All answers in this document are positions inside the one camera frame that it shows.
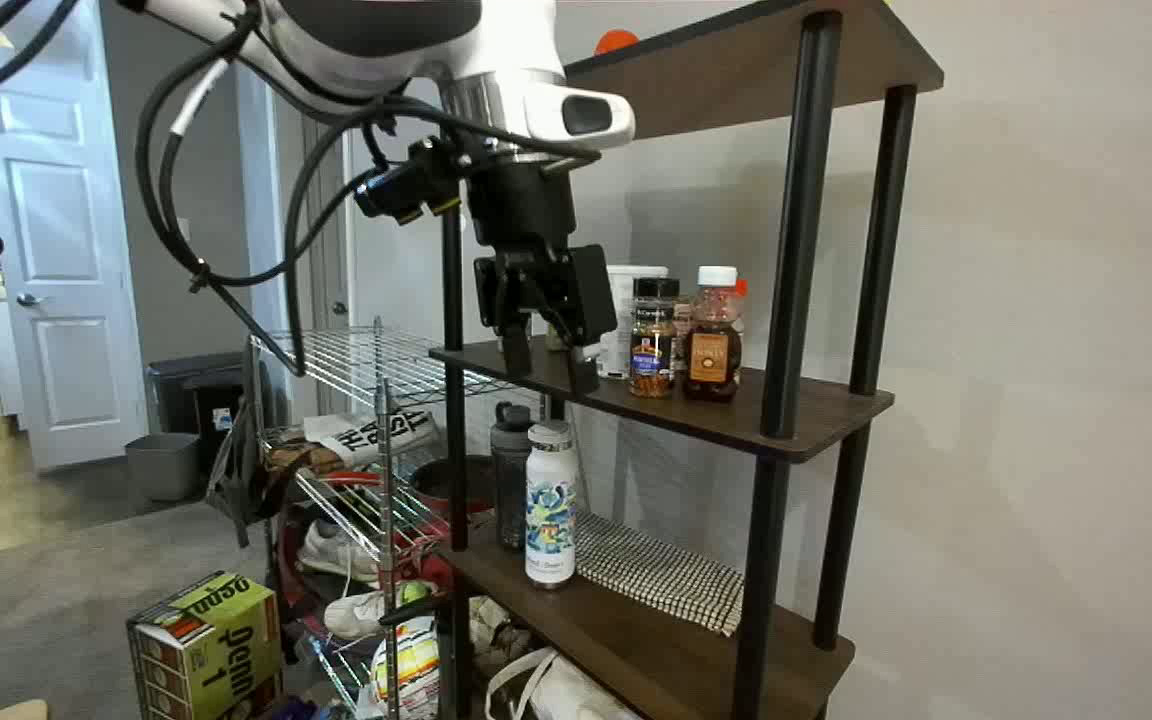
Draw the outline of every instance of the water bottle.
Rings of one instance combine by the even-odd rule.
[[[509,550],[522,550],[526,530],[526,456],[531,454],[526,430],[530,427],[530,407],[497,404],[497,423],[492,425],[497,541]]]
[[[538,423],[526,431],[526,577],[556,589],[576,574],[576,450],[571,425]]]

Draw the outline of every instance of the black and white towel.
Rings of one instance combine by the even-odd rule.
[[[744,575],[592,511],[576,511],[576,571],[723,637],[740,626]]]

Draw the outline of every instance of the orange object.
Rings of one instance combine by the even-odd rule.
[[[638,40],[639,36],[627,31],[627,29],[609,29],[609,31],[602,33],[602,39],[598,41],[598,47],[594,47],[594,54],[616,53],[617,50],[634,45]]]

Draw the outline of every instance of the dark wood shelf board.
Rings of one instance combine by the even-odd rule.
[[[522,553],[495,543],[494,528],[471,533],[470,547],[444,551],[463,578],[530,624],[591,679],[650,720],[718,720],[732,711],[736,638],[653,611],[576,577],[558,591],[526,582]],[[851,664],[855,646],[812,644],[812,623],[772,611],[763,717],[812,720]]]
[[[884,0],[763,0],[568,65],[567,83],[624,96],[637,141],[785,118],[801,24],[824,10],[842,13],[836,108],[882,100],[887,88],[945,86],[945,70]]]
[[[435,348],[430,355],[449,365],[545,392],[606,414],[791,462],[811,460],[852,430],[863,427],[888,409],[893,401],[889,392],[878,392],[874,396],[851,395],[844,384],[804,378],[799,386],[797,433],[793,438],[768,438],[758,432],[763,407],[761,370],[742,370],[740,392],[729,404],[687,400],[681,389],[676,389],[670,397],[636,397],[621,381],[602,381],[593,393],[575,395],[568,382],[563,355],[545,351],[539,338],[531,346],[531,374],[518,378],[506,373],[505,359],[494,341],[468,344],[460,353]]]

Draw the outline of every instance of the black lid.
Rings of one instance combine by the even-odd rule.
[[[634,297],[677,297],[676,278],[635,278]]]

